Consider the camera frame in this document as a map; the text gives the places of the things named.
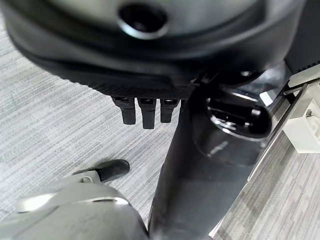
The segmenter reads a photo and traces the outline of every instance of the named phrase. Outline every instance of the black pole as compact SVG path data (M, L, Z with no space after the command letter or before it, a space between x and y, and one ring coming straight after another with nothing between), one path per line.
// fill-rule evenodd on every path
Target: black pole
M207 240L245 186L265 138L229 134L215 125L206 102L194 95L181 107L152 204L153 240ZM270 132L269 115L260 129Z

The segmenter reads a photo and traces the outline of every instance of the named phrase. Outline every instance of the gray metal part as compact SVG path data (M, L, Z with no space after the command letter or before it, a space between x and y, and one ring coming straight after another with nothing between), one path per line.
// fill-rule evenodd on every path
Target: gray metal part
M50 197L43 201L43 196ZM120 192L101 184L95 171L63 178L21 198L17 212L0 224L0 240L148 239L138 212Z
M110 201L57 206L0 224L0 240L146 240L147 236L130 205Z
M162 8L169 18L167 36L193 34L225 23L258 0L49 0L83 21L119 31L118 11L128 3Z

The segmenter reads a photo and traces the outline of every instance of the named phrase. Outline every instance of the striped carpet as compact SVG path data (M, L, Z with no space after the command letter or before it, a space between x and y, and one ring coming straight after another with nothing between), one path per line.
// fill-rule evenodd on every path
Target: striped carpet
M147 221L160 167L177 126L122 124L110 97L44 72L11 45L0 19L0 220L16 199L104 159L131 172L111 183ZM213 236L215 240L320 238L320 155L298 155L282 134Z

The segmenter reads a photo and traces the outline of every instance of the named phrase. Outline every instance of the textured black surface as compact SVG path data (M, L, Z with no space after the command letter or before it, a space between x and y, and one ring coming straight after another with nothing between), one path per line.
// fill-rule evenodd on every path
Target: textured black surface
M320 1L308 0L298 32L286 57L293 74L320 64Z

